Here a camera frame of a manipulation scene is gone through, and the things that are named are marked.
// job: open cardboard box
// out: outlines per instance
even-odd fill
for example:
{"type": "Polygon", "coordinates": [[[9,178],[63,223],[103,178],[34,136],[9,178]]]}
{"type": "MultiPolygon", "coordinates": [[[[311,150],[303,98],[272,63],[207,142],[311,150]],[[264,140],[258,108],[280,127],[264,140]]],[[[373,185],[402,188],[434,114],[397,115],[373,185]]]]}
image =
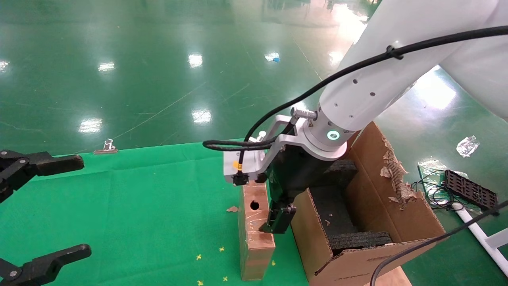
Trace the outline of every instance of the open cardboard box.
{"type": "MultiPolygon", "coordinates": [[[[405,171],[374,122],[363,130],[346,158],[353,160],[358,169],[344,193],[351,219],[360,231],[388,232],[394,243],[348,249],[333,256],[310,192],[303,192],[295,199],[297,212],[291,225],[310,286],[363,286],[389,256],[444,234],[423,194],[413,193],[402,181],[405,171]]],[[[434,245],[390,263],[381,274],[434,245]]]]}

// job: connector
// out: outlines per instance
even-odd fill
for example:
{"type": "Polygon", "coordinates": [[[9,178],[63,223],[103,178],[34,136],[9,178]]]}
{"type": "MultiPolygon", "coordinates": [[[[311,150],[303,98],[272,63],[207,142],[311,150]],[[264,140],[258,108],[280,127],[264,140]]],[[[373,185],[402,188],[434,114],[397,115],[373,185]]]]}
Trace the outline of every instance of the connector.
{"type": "Polygon", "coordinates": [[[249,176],[242,172],[233,175],[233,186],[243,186],[249,183],[249,176]]]}

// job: metal clip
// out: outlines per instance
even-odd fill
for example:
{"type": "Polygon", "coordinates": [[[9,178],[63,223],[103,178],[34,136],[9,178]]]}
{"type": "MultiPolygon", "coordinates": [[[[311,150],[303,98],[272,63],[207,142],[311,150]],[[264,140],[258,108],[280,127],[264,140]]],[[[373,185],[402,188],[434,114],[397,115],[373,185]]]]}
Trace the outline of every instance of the metal clip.
{"type": "Polygon", "coordinates": [[[118,150],[116,149],[115,146],[113,146],[113,139],[106,139],[106,141],[104,141],[103,149],[102,150],[95,150],[93,153],[95,155],[114,154],[114,153],[118,153],[118,150]]]}

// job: cardboard scrap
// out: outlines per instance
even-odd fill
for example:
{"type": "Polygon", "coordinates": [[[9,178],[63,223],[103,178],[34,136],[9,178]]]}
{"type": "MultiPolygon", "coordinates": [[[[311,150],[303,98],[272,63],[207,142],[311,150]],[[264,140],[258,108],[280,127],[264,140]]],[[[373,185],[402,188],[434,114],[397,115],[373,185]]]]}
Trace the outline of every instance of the cardboard scrap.
{"type": "Polygon", "coordinates": [[[238,208],[235,206],[232,206],[226,210],[229,213],[236,213],[238,211],[238,208]]]}
{"type": "Polygon", "coordinates": [[[390,171],[385,166],[383,168],[381,168],[381,174],[380,175],[381,175],[381,177],[385,177],[385,178],[391,178],[392,177],[392,175],[390,175],[390,171]]]}

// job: green epoxy floor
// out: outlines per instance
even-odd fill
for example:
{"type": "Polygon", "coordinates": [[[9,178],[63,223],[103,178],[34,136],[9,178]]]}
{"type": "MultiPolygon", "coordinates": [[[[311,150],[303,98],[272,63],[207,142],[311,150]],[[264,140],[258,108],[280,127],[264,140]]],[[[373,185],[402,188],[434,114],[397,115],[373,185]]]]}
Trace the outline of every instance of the green epoxy floor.
{"type": "MultiPolygon", "coordinates": [[[[375,7],[362,0],[3,1],[0,146],[57,155],[91,152],[106,138],[131,149],[242,137],[273,106],[333,73],[375,7]],[[271,61],[277,55],[280,62],[271,61]]],[[[314,107],[318,96],[302,105],[314,107]]],[[[408,181],[432,157],[508,198],[506,122],[443,70],[376,122],[408,181]],[[471,135],[480,147],[462,158],[456,145],[471,135]]],[[[461,223],[437,215],[448,230],[461,223]]],[[[480,225],[492,234],[508,215],[480,225]]],[[[508,284],[469,232],[404,269],[415,286],[508,284]]]]}

